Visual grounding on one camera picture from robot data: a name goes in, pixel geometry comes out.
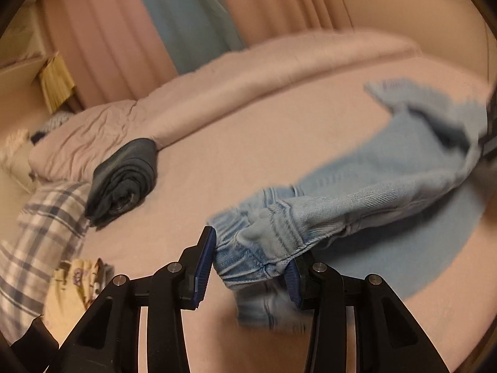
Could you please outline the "blue curtain panel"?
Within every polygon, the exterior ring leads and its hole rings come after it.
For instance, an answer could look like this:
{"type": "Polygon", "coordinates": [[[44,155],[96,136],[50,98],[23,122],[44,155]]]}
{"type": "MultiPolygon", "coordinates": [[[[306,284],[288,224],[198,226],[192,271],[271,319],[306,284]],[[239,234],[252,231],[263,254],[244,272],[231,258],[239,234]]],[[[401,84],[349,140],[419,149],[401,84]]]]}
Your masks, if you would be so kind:
{"type": "Polygon", "coordinates": [[[179,74],[245,44],[224,0],[142,0],[179,74]]]}

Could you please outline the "pink bed sheet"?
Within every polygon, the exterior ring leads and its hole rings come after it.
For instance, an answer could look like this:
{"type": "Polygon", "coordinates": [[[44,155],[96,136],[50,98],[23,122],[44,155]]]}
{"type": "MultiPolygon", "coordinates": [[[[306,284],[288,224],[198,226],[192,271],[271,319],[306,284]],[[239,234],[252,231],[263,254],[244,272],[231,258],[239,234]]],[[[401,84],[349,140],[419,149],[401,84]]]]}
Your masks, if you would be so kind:
{"type": "MultiPolygon", "coordinates": [[[[264,188],[295,184],[389,126],[388,111],[364,84],[394,77],[456,102],[484,102],[491,90],[480,77],[421,57],[297,83],[163,149],[155,190],[135,210],[89,231],[83,256],[132,278],[152,274],[194,244],[211,216],[264,188]]],[[[452,371],[496,315],[494,186],[494,175],[476,173],[420,215],[341,238],[325,252],[341,273],[383,276],[452,371]]]]}

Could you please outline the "white fluffy pillow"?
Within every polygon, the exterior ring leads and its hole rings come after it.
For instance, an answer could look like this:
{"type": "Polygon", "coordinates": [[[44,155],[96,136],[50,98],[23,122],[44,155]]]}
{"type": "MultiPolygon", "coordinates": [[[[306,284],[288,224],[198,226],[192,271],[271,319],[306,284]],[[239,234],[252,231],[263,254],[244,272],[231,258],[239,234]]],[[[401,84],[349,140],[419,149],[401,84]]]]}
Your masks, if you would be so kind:
{"type": "Polygon", "coordinates": [[[33,194],[37,183],[28,157],[34,145],[28,129],[18,129],[1,140],[1,169],[24,191],[33,194]]]}

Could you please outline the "yellow patterned cloth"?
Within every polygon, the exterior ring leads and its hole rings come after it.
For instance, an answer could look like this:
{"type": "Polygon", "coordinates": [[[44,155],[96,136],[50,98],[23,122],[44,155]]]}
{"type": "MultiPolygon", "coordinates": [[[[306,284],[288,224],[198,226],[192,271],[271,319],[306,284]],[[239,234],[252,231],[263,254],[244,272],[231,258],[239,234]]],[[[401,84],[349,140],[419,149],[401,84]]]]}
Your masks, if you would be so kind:
{"type": "Polygon", "coordinates": [[[62,261],[55,270],[45,298],[42,320],[62,345],[114,273],[102,259],[62,261]]]}

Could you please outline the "wooden shelf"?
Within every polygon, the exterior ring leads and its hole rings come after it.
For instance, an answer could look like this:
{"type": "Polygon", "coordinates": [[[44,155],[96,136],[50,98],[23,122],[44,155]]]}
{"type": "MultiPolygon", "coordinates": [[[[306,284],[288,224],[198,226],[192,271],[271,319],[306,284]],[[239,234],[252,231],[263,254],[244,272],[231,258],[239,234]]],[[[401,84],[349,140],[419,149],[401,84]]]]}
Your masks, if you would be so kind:
{"type": "Polygon", "coordinates": [[[52,52],[39,6],[23,5],[1,37],[1,95],[31,85],[52,52]]]}

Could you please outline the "pink rolled duvet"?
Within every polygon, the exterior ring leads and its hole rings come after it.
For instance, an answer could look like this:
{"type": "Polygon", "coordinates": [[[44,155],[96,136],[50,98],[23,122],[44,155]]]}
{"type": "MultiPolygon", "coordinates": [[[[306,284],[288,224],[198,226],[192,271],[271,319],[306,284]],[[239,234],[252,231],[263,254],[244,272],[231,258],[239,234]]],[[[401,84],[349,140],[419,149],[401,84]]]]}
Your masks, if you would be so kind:
{"type": "Polygon", "coordinates": [[[99,164],[136,138],[164,149],[308,78],[420,51],[406,36],[377,30],[321,30],[271,39],[218,57],[142,99],[101,104],[74,115],[34,146],[29,165],[44,181],[89,181],[99,164]]]}

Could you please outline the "dark folded garment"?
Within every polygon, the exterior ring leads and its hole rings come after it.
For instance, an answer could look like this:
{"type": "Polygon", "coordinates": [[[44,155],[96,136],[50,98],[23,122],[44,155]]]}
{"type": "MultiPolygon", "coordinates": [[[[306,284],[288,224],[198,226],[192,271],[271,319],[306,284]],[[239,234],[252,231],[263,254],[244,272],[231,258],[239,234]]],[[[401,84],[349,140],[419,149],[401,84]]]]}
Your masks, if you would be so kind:
{"type": "Polygon", "coordinates": [[[91,227],[101,229],[138,207],[157,182],[157,146],[153,140],[131,140],[93,172],[85,207],[91,227]]]}

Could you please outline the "light blue denim pants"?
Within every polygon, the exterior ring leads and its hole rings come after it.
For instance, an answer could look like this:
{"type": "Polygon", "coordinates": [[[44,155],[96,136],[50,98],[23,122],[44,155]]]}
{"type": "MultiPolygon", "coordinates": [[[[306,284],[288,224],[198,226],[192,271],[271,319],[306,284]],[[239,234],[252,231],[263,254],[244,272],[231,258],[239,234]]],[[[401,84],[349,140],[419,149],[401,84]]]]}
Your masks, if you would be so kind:
{"type": "Polygon", "coordinates": [[[478,225],[495,191],[478,166],[484,106],[455,104],[408,79],[365,90],[391,113],[383,130],[296,184],[260,190],[211,219],[214,266],[241,325],[310,328],[297,286],[283,278],[304,253],[356,278],[377,273],[405,299],[455,259],[478,225]]]}

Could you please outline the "yellow woven item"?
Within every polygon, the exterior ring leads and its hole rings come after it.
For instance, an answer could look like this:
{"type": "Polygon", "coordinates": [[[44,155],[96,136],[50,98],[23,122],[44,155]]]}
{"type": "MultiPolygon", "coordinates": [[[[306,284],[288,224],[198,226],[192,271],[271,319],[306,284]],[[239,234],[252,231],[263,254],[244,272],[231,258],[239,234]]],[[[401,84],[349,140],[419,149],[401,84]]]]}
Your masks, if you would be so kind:
{"type": "Polygon", "coordinates": [[[39,83],[50,114],[55,114],[75,93],[76,83],[59,52],[40,69],[39,83]]]}

